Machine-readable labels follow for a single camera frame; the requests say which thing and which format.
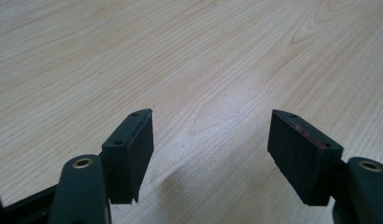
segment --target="black mechanical part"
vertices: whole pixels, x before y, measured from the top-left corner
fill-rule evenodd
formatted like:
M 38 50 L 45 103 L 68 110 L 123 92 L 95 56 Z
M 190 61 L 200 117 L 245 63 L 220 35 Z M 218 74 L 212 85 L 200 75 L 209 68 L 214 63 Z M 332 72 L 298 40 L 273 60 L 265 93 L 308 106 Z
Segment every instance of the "black mechanical part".
M 273 110 L 268 151 L 303 203 L 328 204 L 327 174 L 341 161 L 339 144 L 304 119 Z
M 308 205 L 327 205 L 335 224 L 383 224 L 383 164 L 341 161 L 343 148 L 304 119 L 273 110 L 267 147 L 281 173 Z
M 6 208 L 0 202 L 0 223 L 47 223 L 56 188 L 44 189 Z
M 348 161 L 347 188 L 361 223 L 383 223 L 383 164 L 366 158 Z
M 102 145 L 111 203 L 138 202 L 139 189 L 153 153 L 152 111 L 129 115 Z
M 99 156 L 83 155 L 65 164 L 49 219 L 49 224 L 64 223 L 109 223 L 104 169 Z
M 114 203 L 138 201 L 153 145 L 152 111 L 128 116 L 102 145 L 99 156 L 84 155 L 63 168 L 60 183 L 7 207 L 0 224 L 111 223 Z

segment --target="screw hole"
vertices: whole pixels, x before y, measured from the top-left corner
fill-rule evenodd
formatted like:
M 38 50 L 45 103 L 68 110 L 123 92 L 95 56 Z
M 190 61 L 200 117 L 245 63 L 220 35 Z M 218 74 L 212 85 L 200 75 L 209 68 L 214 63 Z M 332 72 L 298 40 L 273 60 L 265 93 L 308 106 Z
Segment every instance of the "screw hole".
M 368 170 L 368 171 L 372 171 L 372 172 L 382 172 L 383 169 L 381 169 L 381 167 L 379 167 L 377 164 L 373 163 L 373 162 L 370 162 L 370 161 L 359 161 L 358 164 Z
M 122 141 L 115 141 L 115 142 L 113 143 L 113 145 L 115 145 L 115 146 L 120 146 L 120 145 L 122 145 Z
M 92 164 L 92 159 L 83 158 L 73 163 L 73 167 L 76 169 L 82 169 Z

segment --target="light wood tabletop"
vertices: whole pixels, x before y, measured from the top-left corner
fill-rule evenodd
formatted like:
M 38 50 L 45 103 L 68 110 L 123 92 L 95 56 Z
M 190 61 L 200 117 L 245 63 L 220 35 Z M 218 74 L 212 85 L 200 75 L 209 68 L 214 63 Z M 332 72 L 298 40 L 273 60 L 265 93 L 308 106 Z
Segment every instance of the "light wood tabletop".
M 333 223 L 267 152 L 273 109 L 383 163 L 383 0 L 0 0 L 0 197 L 153 110 L 139 203 L 114 223 Z

